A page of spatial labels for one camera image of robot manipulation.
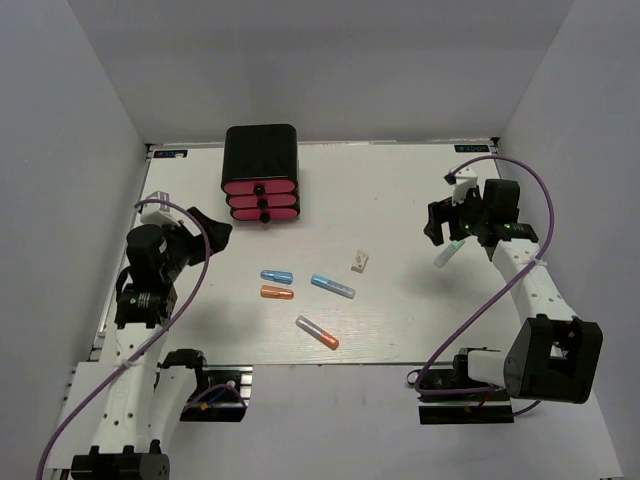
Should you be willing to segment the green capped lead tube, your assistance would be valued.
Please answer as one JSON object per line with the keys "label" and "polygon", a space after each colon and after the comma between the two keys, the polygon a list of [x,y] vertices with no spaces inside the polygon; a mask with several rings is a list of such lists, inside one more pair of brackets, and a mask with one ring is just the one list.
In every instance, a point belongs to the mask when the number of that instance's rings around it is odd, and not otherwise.
{"label": "green capped lead tube", "polygon": [[452,257],[464,246],[464,240],[451,241],[449,245],[434,259],[437,268],[444,267]]}

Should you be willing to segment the pink drawer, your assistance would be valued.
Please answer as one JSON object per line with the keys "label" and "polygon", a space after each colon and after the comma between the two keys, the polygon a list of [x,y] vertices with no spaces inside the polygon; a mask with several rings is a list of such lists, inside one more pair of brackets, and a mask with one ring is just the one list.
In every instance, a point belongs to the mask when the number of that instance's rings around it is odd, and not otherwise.
{"label": "pink drawer", "polygon": [[230,181],[222,186],[227,195],[270,195],[289,193],[297,189],[297,183],[287,178],[267,178]]}
{"label": "pink drawer", "polygon": [[237,221],[257,221],[269,223],[271,221],[288,221],[299,216],[299,208],[296,205],[287,207],[268,207],[266,209],[232,208],[231,216]]}
{"label": "pink drawer", "polygon": [[299,201],[295,192],[265,194],[263,196],[251,195],[227,195],[227,204],[236,209],[266,209],[290,207]]}

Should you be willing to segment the pink bottom drawer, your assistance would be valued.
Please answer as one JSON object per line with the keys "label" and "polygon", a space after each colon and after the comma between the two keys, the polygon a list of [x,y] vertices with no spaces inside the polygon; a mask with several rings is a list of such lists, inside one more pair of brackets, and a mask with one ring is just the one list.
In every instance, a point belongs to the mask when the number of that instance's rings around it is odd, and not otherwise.
{"label": "pink bottom drawer", "polygon": [[288,221],[299,216],[299,208],[296,205],[287,207],[268,207],[266,209],[232,208],[231,216],[237,221],[257,221],[269,223],[271,221]]}

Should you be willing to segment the pink top drawer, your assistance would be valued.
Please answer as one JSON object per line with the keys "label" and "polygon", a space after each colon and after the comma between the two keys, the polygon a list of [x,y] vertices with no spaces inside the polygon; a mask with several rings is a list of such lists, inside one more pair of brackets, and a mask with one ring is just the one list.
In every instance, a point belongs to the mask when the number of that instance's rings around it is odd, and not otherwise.
{"label": "pink top drawer", "polygon": [[297,183],[287,178],[267,178],[230,181],[222,186],[227,195],[270,195],[289,193],[297,189]]}

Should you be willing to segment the white staples box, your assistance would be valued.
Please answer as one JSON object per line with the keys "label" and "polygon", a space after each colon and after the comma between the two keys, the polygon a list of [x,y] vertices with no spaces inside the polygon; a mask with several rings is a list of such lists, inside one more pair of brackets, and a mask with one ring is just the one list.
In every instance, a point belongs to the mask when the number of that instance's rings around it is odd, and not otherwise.
{"label": "white staples box", "polygon": [[351,265],[351,270],[357,273],[363,273],[366,268],[368,260],[369,260],[369,254],[366,251],[359,249],[354,256],[354,260]]}

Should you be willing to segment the orange correction tape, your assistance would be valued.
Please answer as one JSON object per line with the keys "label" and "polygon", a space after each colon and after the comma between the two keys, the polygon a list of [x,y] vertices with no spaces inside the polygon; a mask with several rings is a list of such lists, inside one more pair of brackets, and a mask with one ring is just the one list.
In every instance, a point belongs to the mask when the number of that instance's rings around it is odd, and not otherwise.
{"label": "orange correction tape", "polygon": [[271,285],[262,285],[260,295],[263,298],[281,300],[292,300],[294,298],[294,292],[292,290]]}

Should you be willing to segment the blue correction tape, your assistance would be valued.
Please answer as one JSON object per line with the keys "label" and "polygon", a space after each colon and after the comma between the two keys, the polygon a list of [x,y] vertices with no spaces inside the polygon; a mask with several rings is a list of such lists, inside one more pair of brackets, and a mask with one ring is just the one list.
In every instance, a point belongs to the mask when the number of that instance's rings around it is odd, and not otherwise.
{"label": "blue correction tape", "polygon": [[286,271],[262,270],[260,272],[260,277],[266,281],[282,284],[291,284],[293,282],[293,274]]}

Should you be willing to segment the blue capped lead tube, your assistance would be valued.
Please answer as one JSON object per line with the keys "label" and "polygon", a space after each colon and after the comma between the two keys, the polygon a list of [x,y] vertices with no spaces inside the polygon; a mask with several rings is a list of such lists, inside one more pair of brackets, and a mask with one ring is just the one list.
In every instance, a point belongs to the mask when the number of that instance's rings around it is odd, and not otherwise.
{"label": "blue capped lead tube", "polygon": [[356,294],[353,288],[318,274],[311,276],[311,284],[348,299],[353,299]]}

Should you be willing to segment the orange capped lead tube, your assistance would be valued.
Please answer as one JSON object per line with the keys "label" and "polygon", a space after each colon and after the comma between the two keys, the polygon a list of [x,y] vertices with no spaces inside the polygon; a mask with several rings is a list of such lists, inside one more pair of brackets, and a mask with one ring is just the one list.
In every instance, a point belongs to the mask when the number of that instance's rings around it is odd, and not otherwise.
{"label": "orange capped lead tube", "polygon": [[298,316],[295,324],[331,350],[339,347],[339,340],[304,316]]}

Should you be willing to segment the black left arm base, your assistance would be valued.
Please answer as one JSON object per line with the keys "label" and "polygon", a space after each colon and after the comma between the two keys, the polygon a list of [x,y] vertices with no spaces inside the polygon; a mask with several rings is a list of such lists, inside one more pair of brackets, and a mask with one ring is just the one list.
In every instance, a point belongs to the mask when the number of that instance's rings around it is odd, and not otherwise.
{"label": "black left arm base", "polygon": [[184,367],[195,380],[179,417],[180,422],[239,423],[249,405],[252,366],[213,366],[199,350],[169,352],[160,363],[163,371]]}

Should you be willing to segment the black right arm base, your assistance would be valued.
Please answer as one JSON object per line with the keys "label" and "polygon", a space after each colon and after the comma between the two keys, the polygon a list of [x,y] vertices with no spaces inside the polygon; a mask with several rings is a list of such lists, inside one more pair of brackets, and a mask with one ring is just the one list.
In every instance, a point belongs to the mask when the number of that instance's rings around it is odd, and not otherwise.
{"label": "black right arm base", "polygon": [[450,363],[435,363],[421,380],[419,388],[433,390],[418,396],[421,425],[511,424],[514,414],[510,397],[503,389],[468,377],[467,348]]}

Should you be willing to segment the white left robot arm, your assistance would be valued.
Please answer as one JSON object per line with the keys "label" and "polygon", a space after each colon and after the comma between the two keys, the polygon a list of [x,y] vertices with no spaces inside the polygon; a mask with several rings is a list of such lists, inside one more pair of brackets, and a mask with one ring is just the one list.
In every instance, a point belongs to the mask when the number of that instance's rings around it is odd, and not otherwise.
{"label": "white left robot arm", "polygon": [[126,237],[127,267],[116,282],[115,365],[89,451],[72,460],[74,479],[166,479],[165,451],[186,401],[205,396],[211,374],[199,350],[162,351],[180,313],[174,284],[186,267],[206,266],[227,246],[232,227],[195,207],[181,222],[148,205]]}

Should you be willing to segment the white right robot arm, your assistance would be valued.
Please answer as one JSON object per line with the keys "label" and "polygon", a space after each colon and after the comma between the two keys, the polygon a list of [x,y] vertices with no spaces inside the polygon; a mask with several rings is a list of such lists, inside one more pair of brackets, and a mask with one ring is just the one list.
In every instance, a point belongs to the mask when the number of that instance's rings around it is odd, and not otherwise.
{"label": "white right robot arm", "polygon": [[479,186],[476,177],[459,174],[447,180],[453,193],[429,204],[425,234],[436,245],[444,241],[444,225],[453,241],[475,237],[502,275],[522,326],[506,352],[466,347],[450,371],[420,374],[422,395],[472,399],[503,390],[516,399],[585,403],[603,333],[597,323],[578,317],[538,259],[538,236],[518,220],[518,183],[489,179]]}

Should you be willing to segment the black drawer cabinet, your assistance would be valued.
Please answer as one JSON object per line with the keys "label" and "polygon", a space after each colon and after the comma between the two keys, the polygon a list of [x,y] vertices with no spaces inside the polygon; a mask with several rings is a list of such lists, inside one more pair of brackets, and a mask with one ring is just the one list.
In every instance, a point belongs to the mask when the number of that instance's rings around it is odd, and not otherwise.
{"label": "black drawer cabinet", "polygon": [[221,189],[230,181],[267,178],[295,181],[297,189],[292,192],[299,197],[296,129],[290,124],[229,128],[224,144]]}

